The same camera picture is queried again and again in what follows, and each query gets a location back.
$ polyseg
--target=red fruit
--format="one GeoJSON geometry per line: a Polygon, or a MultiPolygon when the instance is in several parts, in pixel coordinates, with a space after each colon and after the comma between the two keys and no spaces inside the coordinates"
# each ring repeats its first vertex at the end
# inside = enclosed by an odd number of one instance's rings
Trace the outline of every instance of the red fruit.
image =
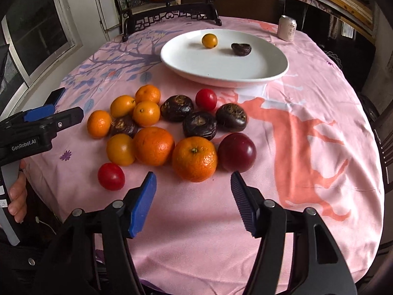
{"type": "Polygon", "coordinates": [[[114,163],[105,163],[98,170],[98,182],[109,191],[121,190],[125,184],[123,170],[114,163]]]}
{"type": "Polygon", "coordinates": [[[217,95],[211,89],[202,89],[196,94],[195,102],[199,108],[213,111],[217,105],[217,95]]]}
{"type": "Polygon", "coordinates": [[[217,154],[219,163],[225,170],[243,173],[254,164],[257,148],[248,136],[232,133],[221,141],[217,154]]]}

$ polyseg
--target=can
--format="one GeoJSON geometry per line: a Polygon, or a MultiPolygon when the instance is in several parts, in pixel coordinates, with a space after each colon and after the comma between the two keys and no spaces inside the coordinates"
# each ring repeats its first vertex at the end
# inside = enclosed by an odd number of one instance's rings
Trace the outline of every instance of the can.
{"type": "Polygon", "coordinates": [[[296,20],[282,15],[278,22],[277,36],[287,42],[292,42],[295,38],[296,20]]]}

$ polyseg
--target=tangerine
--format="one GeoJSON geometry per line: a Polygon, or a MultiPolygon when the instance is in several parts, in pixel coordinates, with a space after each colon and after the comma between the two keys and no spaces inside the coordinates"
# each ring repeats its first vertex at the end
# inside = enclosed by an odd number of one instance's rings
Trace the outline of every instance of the tangerine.
{"type": "Polygon", "coordinates": [[[160,120],[160,107],[151,101],[143,101],[135,106],[132,118],[139,126],[147,127],[160,120]]]}
{"type": "Polygon", "coordinates": [[[135,100],[137,103],[151,101],[158,104],[161,100],[161,92],[154,85],[146,84],[136,91],[135,100]]]}
{"type": "Polygon", "coordinates": [[[107,142],[109,160],[120,166],[128,166],[135,161],[132,138],[126,134],[116,134],[107,142]]]}
{"type": "Polygon", "coordinates": [[[111,115],[102,110],[94,111],[87,120],[87,131],[92,138],[103,138],[111,128],[111,115]]]}
{"type": "Polygon", "coordinates": [[[136,101],[129,95],[117,97],[111,104],[111,115],[117,119],[124,115],[131,114],[136,106],[136,101]]]}
{"type": "Polygon", "coordinates": [[[143,164],[164,165],[170,159],[173,149],[173,136],[160,127],[146,127],[134,137],[135,157],[143,164]]]}
{"type": "Polygon", "coordinates": [[[203,182],[217,168],[216,149],[210,141],[199,136],[181,140],[173,150],[172,167],[177,175],[190,182],[203,182]]]}

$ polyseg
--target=finger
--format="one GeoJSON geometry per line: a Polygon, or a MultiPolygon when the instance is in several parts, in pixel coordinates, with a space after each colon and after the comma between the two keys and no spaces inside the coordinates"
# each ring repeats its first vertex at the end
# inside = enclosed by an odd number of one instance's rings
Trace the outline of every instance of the finger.
{"type": "Polygon", "coordinates": [[[15,200],[8,206],[8,211],[11,215],[15,215],[26,204],[27,191],[23,191],[15,200]]]}
{"type": "Polygon", "coordinates": [[[27,164],[26,164],[25,160],[20,160],[19,168],[20,169],[25,169],[26,166],[27,166],[27,164]]]}
{"type": "Polygon", "coordinates": [[[15,221],[17,223],[21,223],[23,222],[23,219],[25,218],[27,214],[27,205],[25,204],[20,210],[19,212],[16,213],[15,215],[15,221]]]}
{"type": "Polygon", "coordinates": [[[18,179],[9,190],[9,196],[11,197],[11,200],[17,199],[18,196],[23,193],[23,191],[26,191],[26,176],[23,172],[19,172],[18,179]]]}

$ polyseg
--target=table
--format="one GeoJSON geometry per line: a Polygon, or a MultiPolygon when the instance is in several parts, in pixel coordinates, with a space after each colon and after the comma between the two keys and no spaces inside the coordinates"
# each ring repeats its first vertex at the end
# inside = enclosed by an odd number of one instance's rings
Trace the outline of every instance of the table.
{"type": "MultiPolygon", "coordinates": [[[[248,113],[244,133],[257,146],[255,165],[243,173],[246,183],[283,207],[311,206],[322,215],[355,281],[370,267],[382,234],[384,190],[377,146],[354,90],[341,70],[305,34],[288,43],[276,37],[276,25],[222,18],[225,29],[260,36],[288,57],[288,73],[246,89],[214,88],[219,105],[237,102],[248,113]]],[[[218,170],[203,183],[180,180],[170,165],[123,167],[125,188],[100,187],[97,170],[108,162],[106,139],[93,140],[86,121],[94,110],[109,110],[120,95],[134,95],[146,84],[169,96],[195,98],[203,86],[185,80],[160,62],[160,49],[181,33],[217,28],[186,18],[153,24],[128,42],[108,42],[64,78],[67,88],[57,110],[83,108],[80,125],[62,131],[53,149],[28,158],[28,178],[43,201],[62,220],[75,208],[90,212],[122,199],[150,170],[158,188],[145,227],[130,241],[141,279],[168,293],[241,294],[259,245],[244,229],[229,185],[230,174],[218,170]]],[[[179,123],[159,121],[178,142],[179,123]]],[[[224,133],[213,139],[217,145],[224,133]]],[[[102,242],[98,239],[98,248],[102,242]]],[[[286,289],[292,236],[287,234],[277,291],[286,289]]]]}

